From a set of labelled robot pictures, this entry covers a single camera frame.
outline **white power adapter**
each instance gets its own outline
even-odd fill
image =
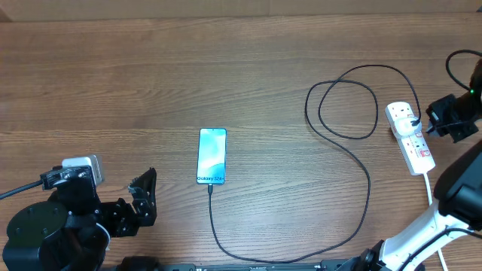
[[[422,124],[412,126],[418,120],[407,102],[393,102],[385,108],[393,134],[407,162],[411,175],[427,173],[435,167],[435,161],[422,134]]]

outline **blue phone screen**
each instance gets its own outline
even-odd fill
[[[226,129],[201,129],[197,155],[197,183],[223,184],[225,164]]]

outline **wooden table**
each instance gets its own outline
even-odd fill
[[[227,182],[215,188],[213,212],[226,249],[287,260],[326,248],[356,228],[367,180],[307,126],[308,89],[356,65],[393,65],[412,80],[425,111],[449,93],[463,94],[444,60],[454,50],[480,50],[481,29],[480,14],[0,24],[0,191],[36,181],[64,158],[97,153],[107,178],[98,189],[101,200],[130,201],[130,180],[153,166],[156,224],[113,239],[105,262],[150,255],[163,263],[242,263],[216,246],[206,186],[194,178],[199,128],[225,127]],[[455,59],[456,76],[467,81],[475,61]],[[427,208],[423,178],[409,174],[383,113],[395,101],[415,108],[407,83],[378,68],[347,78],[374,89],[380,122],[362,141],[329,136],[368,168],[371,201],[352,241],[307,262],[358,255]],[[310,100],[313,121],[324,89]],[[322,113],[332,129],[363,135],[373,126],[373,97],[340,85]],[[423,113],[425,127],[427,119]],[[427,139],[437,163],[432,186],[480,135],[456,145],[449,137]],[[37,187],[2,200],[0,247],[9,220],[49,195]],[[449,244],[448,267],[479,270],[481,249],[468,237]],[[436,256],[426,264],[441,269]]]

